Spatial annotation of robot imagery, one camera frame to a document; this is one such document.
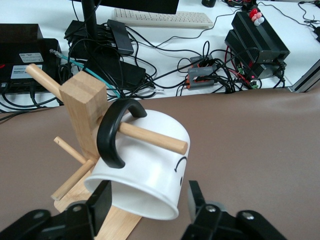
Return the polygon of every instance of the white label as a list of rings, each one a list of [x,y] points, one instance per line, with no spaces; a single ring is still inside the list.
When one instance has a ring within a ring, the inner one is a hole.
[[[34,53],[19,53],[20,58],[22,62],[25,64],[28,63],[41,63],[44,61],[44,59],[41,56],[40,52],[34,52]]]
[[[165,90],[163,88],[155,88],[153,89],[153,92],[157,94],[164,94]]]
[[[12,72],[11,72],[11,79],[32,79],[32,76],[30,76],[26,72],[26,68],[28,65],[16,65],[13,66]]]

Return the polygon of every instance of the wooden peg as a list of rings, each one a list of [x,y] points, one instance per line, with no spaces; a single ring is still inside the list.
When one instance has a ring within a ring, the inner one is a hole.
[[[82,156],[62,138],[57,136],[53,141],[57,143],[61,148],[63,148],[67,153],[73,156],[76,160],[78,160],[81,164],[83,164],[83,166],[80,167],[79,170],[75,172],[75,174],[73,174],[61,187],[59,187],[51,195],[51,198],[53,198],[53,200],[60,201],[79,182],[79,180],[87,172],[90,171],[95,163],[90,159],[86,159],[84,156]]]
[[[170,136],[156,133],[132,124],[122,122],[118,128],[119,133],[139,139],[163,149],[184,155],[188,149],[188,143]]]
[[[53,140],[56,144],[58,144],[61,148],[63,148],[68,154],[78,160],[81,164],[85,164],[87,159],[82,156],[78,151],[72,148],[68,143],[66,143],[61,137],[56,137]]]
[[[93,161],[88,159],[61,187],[59,187],[52,195],[51,198],[53,198],[56,201],[61,200],[67,192],[69,192],[76,183],[82,179],[84,175],[86,175],[87,172],[90,171],[90,169],[95,165]]]
[[[47,89],[50,93],[55,95],[60,101],[62,101],[62,97],[60,95],[59,87],[60,84],[53,80],[48,74],[42,71],[37,65],[34,63],[28,65],[26,67],[26,72],[32,76],[39,84],[41,84],[45,89]]]

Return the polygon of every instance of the black power supply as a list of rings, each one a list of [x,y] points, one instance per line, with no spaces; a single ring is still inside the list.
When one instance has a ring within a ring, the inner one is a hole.
[[[121,89],[137,87],[138,84],[144,83],[146,78],[144,68],[120,61],[118,55],[114,52],[109,54],[91,53],[91,58],[88,59],[84,67],[95,72],[114,86],[114,82],[105,75],[105,73],[109,74],[115,81],[116,87]]]
[[[29,74],[26,68],[36,64],[59,83],[60,59],[50,54],[61,52],[58,40],[43,38],[38,24],[0,24],[0,90],[5,93],[47,92]]]

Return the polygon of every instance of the white mug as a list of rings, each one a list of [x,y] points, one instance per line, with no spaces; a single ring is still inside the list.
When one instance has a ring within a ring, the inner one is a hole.
[[[190,138],[174,118],[154,110],[146,112],[147,116],[141,118],[127,113],[121,121],[187,142],[185,155],[118,132],[115,146],[125,166],[109,167],[100,158],[84,185],[93,192],[102,180],[111,180],[115,207],[146,218],[172,220],[179,215],[178,201]]]

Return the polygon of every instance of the teal cable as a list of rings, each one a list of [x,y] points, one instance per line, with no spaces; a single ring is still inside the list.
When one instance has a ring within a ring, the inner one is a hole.
[[[60,59],[64,59],[64,60],[67,60],[68,61],[68,57],[63,55],[62,53],[56,51],[56,50],[53,50],[53,49],[50,49],[50,53],[56,55],[58,58]],[[72,59],[70,59],[70,62],[73,63],[74,65],[78,66],[79,68],[84,68],[85,66],[83,64],[81,64],[80,62],[77,62],[77,61],[74,61]],[[117,92],[117,90],[115,90],[109,83],[107,83],[102,77],[100,77],[99,75],[97,75],[95,72],[91,71],[89,68],[85,68],[85,70],[90,73],[92,76],[94,76],[96,79],[99,79],[101,82],[103,82],[109,89],[111,89],[114,94],[117,96],[117,98],[119,99],[120,98],[120,94]]]

